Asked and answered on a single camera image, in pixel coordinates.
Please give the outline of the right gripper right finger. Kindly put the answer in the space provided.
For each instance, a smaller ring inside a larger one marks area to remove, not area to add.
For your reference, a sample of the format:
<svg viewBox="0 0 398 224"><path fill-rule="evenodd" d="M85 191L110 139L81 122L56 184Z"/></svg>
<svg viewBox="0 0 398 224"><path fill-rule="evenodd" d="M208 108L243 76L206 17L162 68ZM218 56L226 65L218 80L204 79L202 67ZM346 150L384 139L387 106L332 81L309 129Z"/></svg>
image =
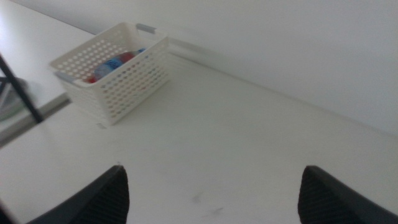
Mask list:
<svg viewBox="0 0 398 224"><path fill-rule="evenodd" d="M370 201L318 166L306 166L298 196L301 223L391 223L397 215Z"/></svg>

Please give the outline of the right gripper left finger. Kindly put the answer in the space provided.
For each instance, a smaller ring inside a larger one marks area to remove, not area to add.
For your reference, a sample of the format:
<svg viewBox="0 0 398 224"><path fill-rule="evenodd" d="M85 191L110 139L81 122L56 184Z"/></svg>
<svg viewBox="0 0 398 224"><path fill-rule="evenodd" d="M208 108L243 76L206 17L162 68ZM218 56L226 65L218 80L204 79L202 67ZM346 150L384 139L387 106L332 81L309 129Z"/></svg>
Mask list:
<svg viewBox="0 0 398 224"><path fill-rule="evenodd" d="M116 165L66 201L30 222L125 224L129 204L127 173L123 166Z"/></svg>

